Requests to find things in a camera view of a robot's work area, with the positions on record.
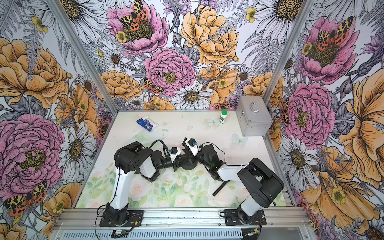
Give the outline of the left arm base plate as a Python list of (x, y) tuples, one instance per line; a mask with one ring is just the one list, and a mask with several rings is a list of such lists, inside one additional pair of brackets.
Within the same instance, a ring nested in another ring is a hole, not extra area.
[(100, 227), (140, 227), (143, 221), (143, 210), (105, 211), (99, 223)]

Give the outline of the black round stand base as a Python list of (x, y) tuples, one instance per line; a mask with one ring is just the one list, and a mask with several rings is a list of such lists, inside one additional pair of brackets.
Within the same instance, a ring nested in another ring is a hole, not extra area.
[(195, 160), (194, 158), (189, 158), (189, 157), (181, 157), (180, 158), (180, 167), (183, 168), (184, 170), (190, 171), (193, 170), (198, 164), (198, 161)]

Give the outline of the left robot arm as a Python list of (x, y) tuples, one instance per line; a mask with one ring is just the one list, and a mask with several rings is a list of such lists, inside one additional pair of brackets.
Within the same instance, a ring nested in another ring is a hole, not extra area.
[(144, 147), (139, 142), (133, 142), (118, 149), (114, 155), (116, 166), (116, 180), (114, 194), (100, 221), (101, 227), (117, 227), (127, 224), (129, 218), (129, 193), (133, 176), (140, 174), (150, 182), (156, 180), (159, 170), (164, 168), (178, 168), (175, 160), (182, 151), (178, 147), (168, 149), (163, 146), (163, 151), (154, 151)]

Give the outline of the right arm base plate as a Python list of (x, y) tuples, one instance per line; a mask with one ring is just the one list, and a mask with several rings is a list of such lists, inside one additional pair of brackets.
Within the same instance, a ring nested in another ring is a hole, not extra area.
[(226, 226), (265, 226), (267, 224), (263, 210), (248, 216), (242, 209), (225, 209), (219, 213)]

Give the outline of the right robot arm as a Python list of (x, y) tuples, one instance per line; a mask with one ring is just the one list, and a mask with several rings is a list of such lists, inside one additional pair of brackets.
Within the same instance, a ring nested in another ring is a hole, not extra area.
[(241, 182), (246, 188), (249, 196), (234, 214), (230, 214), (230, 218), (237, 219), (241, 225), (252, 225), (259, 217), (258, 212), (268, 208), (285, 188), (281, 178), (258, 158), (245, 165), (229, 165), (220, 160), (212, 143), (198, 145), (195, 139), (185, 138), (182, 146), (185, 153), (180, 157), (183, 169), (193, 169), (199, 163), (214, 180), (222, 182), (214, 195), (230, 181)]

